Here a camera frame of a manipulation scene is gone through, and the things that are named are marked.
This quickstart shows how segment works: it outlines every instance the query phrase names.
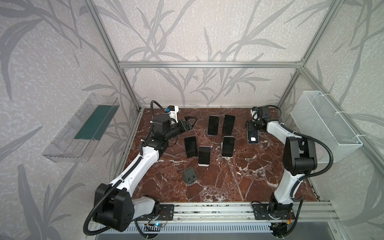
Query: aluminum mounting rail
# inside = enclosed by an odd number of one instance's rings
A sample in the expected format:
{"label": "aluminum mounting rail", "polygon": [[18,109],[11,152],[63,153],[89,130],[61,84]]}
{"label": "aluminum mounting rail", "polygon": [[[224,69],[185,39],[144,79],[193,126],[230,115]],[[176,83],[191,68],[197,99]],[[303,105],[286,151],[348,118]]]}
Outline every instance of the aluminum mounting rail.
{"label": "aluminum mounting rail", "polygon": [[299,68],[300,62],[121,61],[121,68]]}

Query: marble surface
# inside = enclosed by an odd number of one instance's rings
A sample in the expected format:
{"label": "marble surface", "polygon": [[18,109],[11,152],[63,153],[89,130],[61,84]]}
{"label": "marble surface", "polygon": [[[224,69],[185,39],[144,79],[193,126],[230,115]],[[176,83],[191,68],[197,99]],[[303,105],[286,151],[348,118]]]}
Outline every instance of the marble surface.
{"label": "marble surface", "polygon": [[[236,138],[233,158],[221,157],[221,134],[224,116],[236,116],[232,136]],[[219,134],[206,135],[209,115],[220,116]],[[195,116],[199,120],[194,129],[180,135],[177,144],[169,147],[145,174],[137,186],[133,198],[151,195],[162,202],[217,202],[217,201],[269,201],[271,194],[283,176],[282,155],[284,145],[267,132],[259,133],[258,144],[248,144],[245,130],[246,120],[251,118],[250,109],[245,108],[183,108],[178,114]],[[151,112],[145,109],[134,143],[128,155],[126,166],[138,153],[140,139],[145,138],[150,129]],[[211,146],[211,159],[208,167],[197,165],[197,157],[187,158],[184,138],[196,136],[198,146]],[[198,180],[186,184],[182,174],[193,167]],[[303,182],[296,196],[305,196],[306,201],[317,201],[313,188]]]}

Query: transparent tray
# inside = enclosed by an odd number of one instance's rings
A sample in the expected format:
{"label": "transparent tray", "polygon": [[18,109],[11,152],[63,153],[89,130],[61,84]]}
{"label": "transparent tray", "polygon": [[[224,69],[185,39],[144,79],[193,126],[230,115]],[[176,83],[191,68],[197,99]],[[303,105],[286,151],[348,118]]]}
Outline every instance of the transparent tray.
{"label": "transparent tray", "polygon": [[87,162],[119,106],[117,97],[92,93],[43,156],[54,162]]}
{"label": "transparent tray", "polygon": [[[304,91],[291,115],[302,134],[320,140],[331,149],[334,162],[362,146],[356,133],[320,91]],[[319,163],[329,162],[328,153],[318,144],[316,154]]]}

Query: smartphone screen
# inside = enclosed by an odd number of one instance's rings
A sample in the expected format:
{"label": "smartphone screen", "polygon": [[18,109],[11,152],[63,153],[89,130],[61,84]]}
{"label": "smartphone screen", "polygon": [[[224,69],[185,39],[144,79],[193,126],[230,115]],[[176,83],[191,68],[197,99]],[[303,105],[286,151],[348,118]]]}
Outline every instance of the smartphone screen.
{"label": "smartphone screen", "polygon": [[235,147],[235,137],[224,137],[221,156],[233,157],[234,147]]}
{"label": "smartphone screen", "polygon": [[199,166],[208,167],[211,157],[211,148],[210,147],[199,147]]}
{"label": "smartphone screen", "polygon": [[184,144],[187,157],[197,156],[197,142],[195,136],[184,138]]}
{"label": "smartphone screen", "polygon": [[212,135],[212,136],[217,135],[219,120],[220,120],[219,116],[213,116],[213,115],[209,116],[208,131],[207,131],[208,135]]}
{"label": "smartphone screen", "polygon": [[235,116],[225,115],[224,123],[223,123],[223,131],[222,134],[231,135],[233,130],[233,125],[235,124]]}

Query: black mounting plate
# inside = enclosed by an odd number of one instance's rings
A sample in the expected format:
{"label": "black mounting plate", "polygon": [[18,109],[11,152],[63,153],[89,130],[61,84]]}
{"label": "black mounting plate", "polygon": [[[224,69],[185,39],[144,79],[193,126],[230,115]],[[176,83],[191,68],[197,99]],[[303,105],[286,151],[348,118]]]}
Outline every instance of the black mounting plate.
{"label": "black mounting plate", "polygon": [[[160,204],[160,212],[165,212],[168,215],[168,221],[173,220],[173,214],[175,210],[175,205],[173,204]],[[146,215],[138,217],[137,221],[148,221],[148,217]],[[166,221],[167,216],[165,214],[160,214],[154,221]]]}
{"label": "black mounting plate", "polygon": [[[268,214],[268,204],[252,204],[253,206],[253,214],[255,216],[255,220],[276,220],[273,219]],[[293,213],[292,209],[289,210],[282,210],[278,214],[275,213],[276,216],[280,217],[279,220],[289,220],[291,218],[292,214],[292,220],[295,219],[295,214]]]}

